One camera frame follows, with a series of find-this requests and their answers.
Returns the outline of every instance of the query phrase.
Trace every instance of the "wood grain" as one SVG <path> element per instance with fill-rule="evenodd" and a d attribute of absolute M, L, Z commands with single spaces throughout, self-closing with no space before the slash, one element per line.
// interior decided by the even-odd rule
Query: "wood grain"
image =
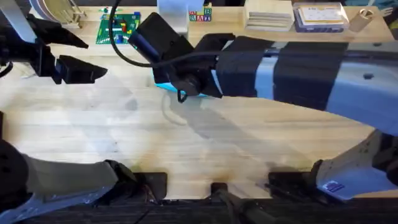
<path fill-rule="evenodd" d="M 131 10 L 149 13 L 142 7 Z M 92 19 L 100 14 L 88 13 Z M 88 30 L 96 31 L 96 22 L 87 23 L 92 26 L 75 33 L 90 40 L 95 35 Z M 189 98 L 180 104 L 175 93 L 154 86 L 150 69 L 106 56 L 110 51 L 101 47 L 92 45 L 91 55 L 62 52 L 109 69 L 94 85 L 25 78 L 33 71 L 16 64 L 0 82 L 5 140 L 39 159 L 114 159 L 132 170 L 166 171 L 167 198 L 206 197 L 214 181 L 227 182 L 240 197 L 266 198 L 263 183 L 270 170 L 309 170 L 373 130 L 341 116 L 263 99 Z"/>
<path fill-rule="evenodd" d="M 345 11 L 349 19 L 352 19 L 362 7 L 348 6 Z M 100 26 L 100 17 L 102 12 L 100 9 L 103 7 L 81 7 L 87 13 L 87 18 L 82 18 L 82 29 L 71 30 L 74 34 L 78 35 L 84 40 L 90 48 L 77 49 L 69 46 L 53 45 L 52 52 L 55 55 L 64 54 L 68 52 L 70 55 L 116 55 L 110 45 L 96 45 L 96 36 Z M 142 18 L 145 19 L 150 13 L 155 11 L 155 7 L 120 7 L 122 11 L 118 13 L 132 13 L 139 11 Z M 289 42 L 289 41 L 314 41 L 314 42 L 391 42 L 394 38 L 391 31 L 388 29 L 384 19 L 380 16 L 380 11 L 377 7 L 371 7 L 375 12 L 375 19 L 366 26 L 361 32 L 354 33 L 349 30 L 339 34 L 309 34 L 297 33 L 294 27 L 289 32 L 264 32 L 258 30 L 244 29 L 242 17 L 243 7 L 213 7 L 213 17 L 211 22 L 191 22 L 189 27 L 189 41 L 196 45 L 200 39 L 209 33 L 222 33 L 232 32 L 235 35 L 247 35 L 250 37 L 262 38 L 267 40 Z M 120 50 L 134 58 L 139 59 L 141 56 L 131 48 L 130 45 L 119 45 Z"/>

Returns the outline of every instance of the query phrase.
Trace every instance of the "green lego baseplate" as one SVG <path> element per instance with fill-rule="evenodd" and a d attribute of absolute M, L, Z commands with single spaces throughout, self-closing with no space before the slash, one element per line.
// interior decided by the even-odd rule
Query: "green lego baseplate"
<path fill-rule="evenodd" d="M 113 25 L 113 37 L 115 42 L 117 44 L 128 44 L 127 40 L 141 22 L 141 14 L 139 12 L 135 12 L 134 14 L 116 14 L 115 19 L 116 24 Z M 108 22 L 109 14 L 104 14 L 101 17 L 101 24 L 99 25 L 96 44 L 111 44 L 109 39 Z M 126 23 L 126 32 L 122 31 L 122 22 Z M 122 42 L 117 42 L 118 35 L 123 36 Z"/>

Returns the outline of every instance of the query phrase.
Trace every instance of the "sticker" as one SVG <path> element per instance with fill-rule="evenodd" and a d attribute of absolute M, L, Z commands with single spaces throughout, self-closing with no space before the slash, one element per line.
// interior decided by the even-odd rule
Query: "sticker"
<path fill-rule="evenodd" d="M 334 180 L 331 180 L 331 181 L 327 182 L 326 184 L 324 184 L 322 187 L 323 187 L 323 189 L 325 189 L 329 192 L 335 193 L 338 190 L 343 189 L 345 186 L 343 184 L 339 184 L 338 182 L 336 182 Z"/>

